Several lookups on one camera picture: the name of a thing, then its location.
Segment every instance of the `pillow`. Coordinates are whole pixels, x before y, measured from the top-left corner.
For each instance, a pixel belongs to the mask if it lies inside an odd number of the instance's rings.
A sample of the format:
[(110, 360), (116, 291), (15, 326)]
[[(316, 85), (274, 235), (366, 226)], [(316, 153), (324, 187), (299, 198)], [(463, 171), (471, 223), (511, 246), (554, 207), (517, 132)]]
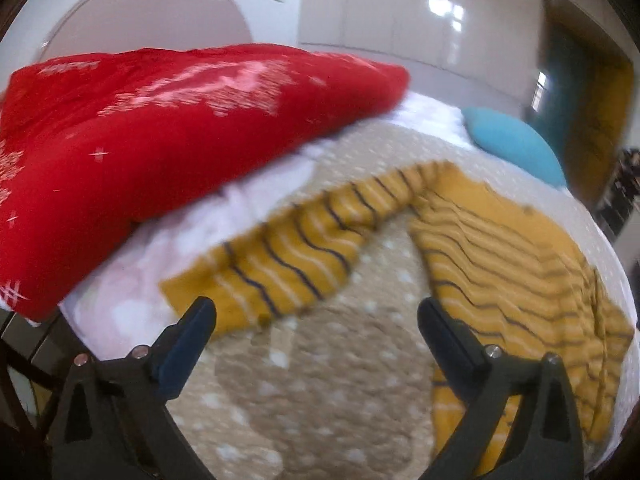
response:
[(540, 134), (522, 121), (488, 108), (464, 108), (466, 129), (486, 152), (554, 187), (566, 187), (562, 167)]
[(0, 120), (0, 306), (45, 319), (139, 222), (391, 110), (407, 84), (400, 66), (261, 44), (18, 70)]

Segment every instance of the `bed sheet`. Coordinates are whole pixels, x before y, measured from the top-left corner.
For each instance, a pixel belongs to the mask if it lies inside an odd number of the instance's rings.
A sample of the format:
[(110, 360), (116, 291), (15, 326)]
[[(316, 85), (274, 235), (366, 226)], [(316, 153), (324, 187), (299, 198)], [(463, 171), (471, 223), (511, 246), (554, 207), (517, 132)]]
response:
[[(513, 184), (513, 189), (510, 189), (508, 182), (517, 182), (518, 186), (530, 182), (536, 192), (527, 194), (540, 196), (540, 200), (536, 200), (540, 203), (533, 205), (569, 232), (571, 224), (576, 222), (593, 224), (581, 229), (584, 237), (576, 243), (588, 260), (598, 267), (609, 295), (622, 307), (629, 321), (636, 325), (638, 318), (622, 266), (582, 205), (574, 201), (572, 208), (550, 209), (548, 204), (554, 200), (548, 200), (545, 195), (557, 196), (559, 193), (533, 178), (523, 179), (522, 170), (504, 161), (500, 161), (500, 174), (495, 174), (495, 171), (492, 174), (484, 171), (487, 174), (483, 174), (481, 161), (488, 155), (473, 145), (458, 108), (409, 92), (396, 110), (380, 119), (439, 137), (452, 148), (455, 146), (456, 150), (471, 152), (468, 155), (478, 152), (475, 167), (466, 169), (485, 178), (516, 202), (519, 202), (521, 188)], [(100, 359), (122, 357), (137, 344), (151, 344), (164, 327), (176, 321), (175, 314), (158, 290), (158, 281), (188, 268), (203, 248), (216, 245), (267, 218), (280, 200), (311, 178), (316, 160), (331, 143), (328, 139), (309, 143), (295, 154), (228, 184), (220, 192), (145, 223), (119, 251), (61, 302), (60, 309), (71, 327)], [(471, 156), (465, 160), (475, 159)], [(640, 396), (639, 348), (640, 335), (636, 331), (623, 364), (611, 439), (598, 463), (619, 444), (624, 424)]]

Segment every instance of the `striped sweater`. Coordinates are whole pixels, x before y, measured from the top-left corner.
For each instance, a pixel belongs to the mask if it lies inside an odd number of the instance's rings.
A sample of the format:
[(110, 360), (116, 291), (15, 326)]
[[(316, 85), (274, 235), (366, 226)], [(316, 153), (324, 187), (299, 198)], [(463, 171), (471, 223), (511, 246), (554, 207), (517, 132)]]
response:
[[(408, 229), (431, 290), (447, 311), (483, 344), (527, 358), (560, 354), (585, 439), (603, 439), (633, 329), (558, 225), (451, 163), (394, 170), (288, 206), (161, 289), (179, 314), (197, 296), (212, 298), (217, 335), (263, 326), (339, 290), (369, 235), (405, 208), (415, 216)], [(439, 370), (433, 401), (440, 450), (464, 407)], [(479, 472), (495, 465), (518, 402), (508, 402)]]

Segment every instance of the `blue cushion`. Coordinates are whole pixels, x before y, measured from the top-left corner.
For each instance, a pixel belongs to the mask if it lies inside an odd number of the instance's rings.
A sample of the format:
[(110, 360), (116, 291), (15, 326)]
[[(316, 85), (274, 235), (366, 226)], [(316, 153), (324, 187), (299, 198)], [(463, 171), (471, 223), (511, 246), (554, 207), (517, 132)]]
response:
[(488, 108), (464, 108), (462, 115), (469, 135), (480, 148), (550, 186), (566, 186), (556, 154), (531, 126)]

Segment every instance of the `metal bolt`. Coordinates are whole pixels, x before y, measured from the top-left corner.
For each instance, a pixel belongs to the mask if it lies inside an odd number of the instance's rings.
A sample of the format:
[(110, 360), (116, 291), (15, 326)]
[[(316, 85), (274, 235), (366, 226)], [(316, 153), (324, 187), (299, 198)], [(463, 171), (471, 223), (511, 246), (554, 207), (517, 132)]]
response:
[(131, 357), (134, 359), (142, 359), (149, 355), (149, 347), (147, 345), (138, 345), (131, 351)]
[(562, 358), (558, 354), (547, 354), (546, 360), (549, 361), (553, 365), (560, 364)]
[(487, 345), (484, 347), (484, 352), (491, 359), (497, 359), (502, 356), (502, 348), (500, 348), (498, 345)]
[(78, 354), (75, 358), (74, 358), (74, 364), (76, 366), (82, 366), (85, 365), (89, 362), (89, 356), (87, 354)]

